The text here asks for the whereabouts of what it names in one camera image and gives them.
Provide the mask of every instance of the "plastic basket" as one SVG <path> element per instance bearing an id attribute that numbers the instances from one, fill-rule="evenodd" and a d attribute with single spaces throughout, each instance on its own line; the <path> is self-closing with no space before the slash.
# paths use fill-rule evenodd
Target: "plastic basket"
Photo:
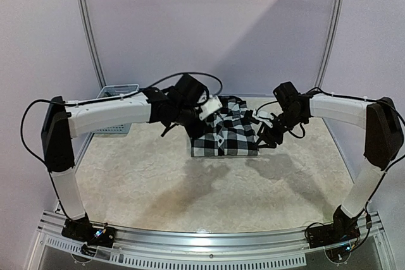
<path id="1" fill-rule="evenodd" d="M 139 85 L 107 85 L 105 86 L 97 96 L 97 98 L 116 96 L 120 94 L 127 94 L 133 91 L 138 91 Z M 125 125 L 109 126 L 108 128 L 99 129 L 94 131 L 96 134 L 128 134 L 131 129 L 131 124 L 127 123 Z"/>

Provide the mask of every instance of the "beige table surface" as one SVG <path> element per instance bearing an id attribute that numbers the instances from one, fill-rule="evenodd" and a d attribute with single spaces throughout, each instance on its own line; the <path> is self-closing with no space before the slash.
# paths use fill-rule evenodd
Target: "beige table surface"
<path id="1" fill-rule="evenodd" d="M 249 108 L 270 99 L 245 98 Z M 266 107 L 279 113 L 279 106 Z M 321 119 L 258 157 L 191 158 L 181 126 L 133 124 L 95 135 L 77 171 L 93 221 L 166 231 L 246 232 L 332 220 L 352 180 Z"/>

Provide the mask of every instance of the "cable connector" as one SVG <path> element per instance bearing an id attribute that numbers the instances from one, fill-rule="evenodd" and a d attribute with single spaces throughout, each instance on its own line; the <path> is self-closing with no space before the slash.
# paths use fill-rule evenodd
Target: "cable connector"
<path id="1" fill-rule="evenodd" d="M 366 214 L 366 228 L 371 229 L 372 226 L 373 226 L 373 222 L 371 221 L 371 215 L 369 215 L 367 213 Z"/>

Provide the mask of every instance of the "vertical metal post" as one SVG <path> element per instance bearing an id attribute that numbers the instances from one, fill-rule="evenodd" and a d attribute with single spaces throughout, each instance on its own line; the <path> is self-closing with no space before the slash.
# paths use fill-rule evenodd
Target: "vertical metal post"
<path id="1" fill-rule="evenodd" d="M 337 24 L 339 20 L 340 10 L 342 8 L 343 0 L 334 0 L 333 11 L 329 24 L 329 31 L 327 36 L 327 43 L 325 49 L 323 50 L 321 66 L 316 77 L 315 87 L 320 87 L 322 85 L 323 78 L 327 70 L 327 65 L 329 62 L 330 54 L 332 53 L 333 41 L 335 40 Z"/>
<path id="2" fill-rule="evenodd" d="M 89 9 L 86 0 L 78 0 L 80 15 L 82 17 L 84 32 L 89 47 L 91 60 L 93 62 L 94 71 L 96 72 L 97 81 L 99 82 L 100 89 L 106 86 L 106 79 L 104 77 L 103 67 L 101 66 L 99 55 L 97 52 L 96 43 L 94 41 L 93 30 L 89 17 Z"/>

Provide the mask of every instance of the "plaid fabric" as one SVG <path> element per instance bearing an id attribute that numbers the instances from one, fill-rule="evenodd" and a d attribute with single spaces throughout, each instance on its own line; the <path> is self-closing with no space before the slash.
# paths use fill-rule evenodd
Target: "plaid fabric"
<path id="1" fill-rule="evenodd" d="M 257 156 L 256 134 L 244 118 L 246 101 L 236 96 L 220 96 L 223 107 L 206 118 L 207 129 L 191 138 L 191 156 Z"/>

